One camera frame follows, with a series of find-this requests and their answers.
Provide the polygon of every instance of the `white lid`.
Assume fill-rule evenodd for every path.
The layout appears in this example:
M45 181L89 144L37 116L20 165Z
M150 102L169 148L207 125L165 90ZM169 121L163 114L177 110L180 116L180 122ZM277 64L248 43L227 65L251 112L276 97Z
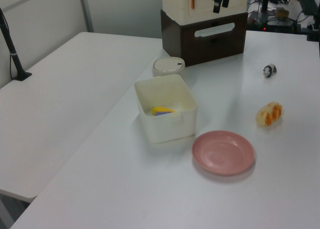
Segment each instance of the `white lid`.
M185 67L185 61L179 57L164 57L157 59L153 69L164 73L176 73Z

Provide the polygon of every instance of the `white plastic container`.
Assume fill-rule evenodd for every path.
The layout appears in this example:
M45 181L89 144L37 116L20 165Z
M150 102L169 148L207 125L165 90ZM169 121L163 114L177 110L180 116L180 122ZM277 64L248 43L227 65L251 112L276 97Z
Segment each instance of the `white plastic container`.
M248 0L229 0L228 7L220 8L219 13L214 13L213 0L162 0L163 11L179 25L203 22L245 13Z
M195 133L198 104L180 75L157 76L134 84L143 127L153 143L162 143ZM153 107L175 112L152 114Z
M181 77L185 69L185 61L180 57L163 57L157 59L152 68L152 75L154 77L167 76L171 74L178 74Z

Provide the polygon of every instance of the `drawer handle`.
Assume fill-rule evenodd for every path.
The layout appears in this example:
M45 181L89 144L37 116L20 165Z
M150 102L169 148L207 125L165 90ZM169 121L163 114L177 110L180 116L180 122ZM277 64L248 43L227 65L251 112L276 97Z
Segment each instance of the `drawer handle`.
M218 25L218 26L209 27L209 28L202 29L202 30L197 30L197 31L195 31L194 36L196 38L208 37L208 36L212 36L212 35L216 35L216 34L220 34L220 33L230 32L233 30L233 28L235 28L235 24L232 22L232 23L228 23L228 24L224 24L224 25Z

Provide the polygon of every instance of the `bread roll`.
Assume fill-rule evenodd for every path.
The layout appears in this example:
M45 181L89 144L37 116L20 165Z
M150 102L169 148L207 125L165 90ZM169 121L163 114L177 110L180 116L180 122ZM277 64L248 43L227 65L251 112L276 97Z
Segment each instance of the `bread roll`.
M262 107L256 114L255 121L258 125L269 126L281 117L282 105L278 102L270 102Z

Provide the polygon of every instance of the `pink plate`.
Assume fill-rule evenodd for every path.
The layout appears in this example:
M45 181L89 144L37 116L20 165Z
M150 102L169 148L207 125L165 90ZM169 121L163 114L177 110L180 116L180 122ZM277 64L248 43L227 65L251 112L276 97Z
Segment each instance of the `pink plate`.
M242 173L255 159L247 139L224 130L200 135L193 143L192 155L208 172L224 176Z

